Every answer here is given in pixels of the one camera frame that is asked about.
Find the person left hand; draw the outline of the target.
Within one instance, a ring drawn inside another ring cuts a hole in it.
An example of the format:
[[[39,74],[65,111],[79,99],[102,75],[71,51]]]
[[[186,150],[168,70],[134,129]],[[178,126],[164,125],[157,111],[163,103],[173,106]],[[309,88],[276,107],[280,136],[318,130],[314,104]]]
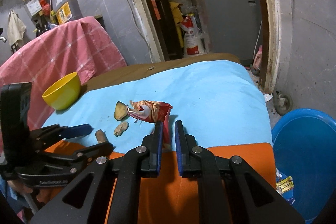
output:
[[[23,184],[21,180],[10,180],[7,183],[13,190],[15,190],[21,195],[31,194],[33,192],[33,189]]]

